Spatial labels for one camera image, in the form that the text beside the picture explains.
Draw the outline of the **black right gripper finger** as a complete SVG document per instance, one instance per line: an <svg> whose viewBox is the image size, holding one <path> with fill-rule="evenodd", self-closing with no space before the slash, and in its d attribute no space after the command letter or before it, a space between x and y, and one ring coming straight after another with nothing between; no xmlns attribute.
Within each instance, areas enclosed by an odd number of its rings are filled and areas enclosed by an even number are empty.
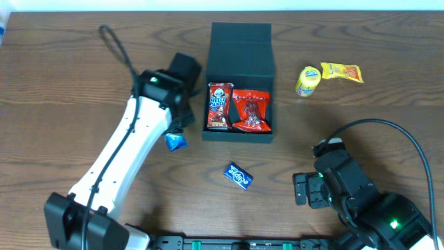
<svg viewBox="0 0 444 250"><path fill-rule="evenodd" d="M293 179L296 205L303 206L307 202L307 192L306 192L307 175L303 173L296 173L293 174L292 179Z"/></svg>
<svg viewBox="0 0 444 250"><path fill-rule="evenodd" d="M324 178L319 173L310 173L307 184L307 198L312 209L330 206L329 193L324 184Z"/></svg>

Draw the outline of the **blue Oreo cookie pack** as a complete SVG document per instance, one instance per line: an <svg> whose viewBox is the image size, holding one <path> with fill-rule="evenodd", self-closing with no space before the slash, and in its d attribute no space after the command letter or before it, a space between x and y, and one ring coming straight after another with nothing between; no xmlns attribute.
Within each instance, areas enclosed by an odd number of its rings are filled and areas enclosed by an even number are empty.
<svg viewBox="0 0 444 250"><path fill-rule="evenodd" d="M187 141L182 133L166 133L164 140L169 151L176 151L188 147Z"/></svg>

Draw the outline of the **red Hello Panda box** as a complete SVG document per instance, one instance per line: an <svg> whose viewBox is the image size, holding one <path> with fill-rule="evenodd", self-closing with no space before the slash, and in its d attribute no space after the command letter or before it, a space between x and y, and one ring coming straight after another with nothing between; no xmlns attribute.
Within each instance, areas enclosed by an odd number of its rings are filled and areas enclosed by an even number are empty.
<svg viewBox="0 0 444 250"><path fill-rule="evenodd" d="M208 105L207 128L214 130L231 129L228 114L234 85L229 82L211 82L208 84L208 87L210 88L210 99Z"/></svg>

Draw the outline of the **dark green box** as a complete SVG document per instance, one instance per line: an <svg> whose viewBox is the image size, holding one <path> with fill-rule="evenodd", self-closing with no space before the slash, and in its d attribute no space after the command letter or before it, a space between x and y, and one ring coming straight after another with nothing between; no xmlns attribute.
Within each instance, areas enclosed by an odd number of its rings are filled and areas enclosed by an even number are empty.
<svg viewBox="0 0 444 250"><path fill-rule="evenodd" d="M212 23L210 48L204 80L202 139L221 142L271 143L275 137L272 26L260 23ZM211 82L234 84L234 89L268 92L271 99L266 109L268 133L248 133L238 128L207 128Z"/></svg>

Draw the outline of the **red snack bag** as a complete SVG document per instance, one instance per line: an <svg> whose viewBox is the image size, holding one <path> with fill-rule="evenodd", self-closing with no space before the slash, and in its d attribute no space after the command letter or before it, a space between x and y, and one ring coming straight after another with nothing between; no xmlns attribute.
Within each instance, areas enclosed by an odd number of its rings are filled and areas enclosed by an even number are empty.
<svg viewBox="0 0 444 250"><path fill-rule="evenodd" d="M249 133L271 132L271 127L266 122L269 92L235 89L232 98L240 118L232 127Z"/></svg>

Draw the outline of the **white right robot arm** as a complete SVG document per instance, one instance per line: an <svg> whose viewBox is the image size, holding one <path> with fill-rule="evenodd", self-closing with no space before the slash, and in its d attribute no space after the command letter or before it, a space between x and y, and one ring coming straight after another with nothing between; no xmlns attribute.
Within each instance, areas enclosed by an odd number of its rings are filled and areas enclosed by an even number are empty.
<svg viewBox="0 0 444 250"><path fill-rule="evenodd" d="M350 154L318 157L314 172L293 175L296 204L331 207L347 232L326 249L435 249L432 225L408 198L380 192Z"/></svg>

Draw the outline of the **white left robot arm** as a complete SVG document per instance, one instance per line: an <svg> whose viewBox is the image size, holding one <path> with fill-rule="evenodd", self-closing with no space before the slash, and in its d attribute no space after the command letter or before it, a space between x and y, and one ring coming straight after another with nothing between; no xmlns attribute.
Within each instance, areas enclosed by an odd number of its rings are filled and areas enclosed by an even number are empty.
<svg viewBox="0 0 444 250"><path fill-rule="evenodd" d="M118 222L126 195L157 140L188 124L200 75L159 69L134 78L133 93L108 143L69 194L52 193L44 216L56 249L147 249L150 236Z"/></svg>

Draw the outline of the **blue Eclipse mint tin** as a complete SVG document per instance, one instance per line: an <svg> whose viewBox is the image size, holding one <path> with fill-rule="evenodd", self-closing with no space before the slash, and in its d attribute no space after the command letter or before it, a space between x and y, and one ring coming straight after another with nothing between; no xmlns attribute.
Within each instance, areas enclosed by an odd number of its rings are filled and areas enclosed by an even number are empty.
<svg viewBox="0 0 444 250"><path fill-rule="evenodd" d="M242 190L247 190L253 181L253 177L248 172L233 162L228 164L223 175L238 185Z"/></svg>

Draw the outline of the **yellow orange snack packet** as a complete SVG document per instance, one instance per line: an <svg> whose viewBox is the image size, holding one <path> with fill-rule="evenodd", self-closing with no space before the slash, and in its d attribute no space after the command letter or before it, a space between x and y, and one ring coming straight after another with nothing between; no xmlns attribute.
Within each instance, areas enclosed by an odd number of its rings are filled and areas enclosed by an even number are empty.
<svg viewBox="0 0 444 250"><path fill-rule="evenodd" d="M344 65L332 62L321 62L323 69L322 78L344 78L358 83L364 83L361 70L358 65Z"/></svg>

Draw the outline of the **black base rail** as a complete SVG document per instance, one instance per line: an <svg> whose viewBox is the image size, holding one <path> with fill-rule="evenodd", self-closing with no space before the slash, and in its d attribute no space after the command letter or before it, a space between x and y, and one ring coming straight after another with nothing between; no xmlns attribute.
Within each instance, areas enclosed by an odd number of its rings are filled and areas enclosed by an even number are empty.
<svg viewBox="0 0 444 250"><path fill-rule="evenodd" d="M325 238L260 239L152 235L148 250L331 250L342 249Z"/></svg>

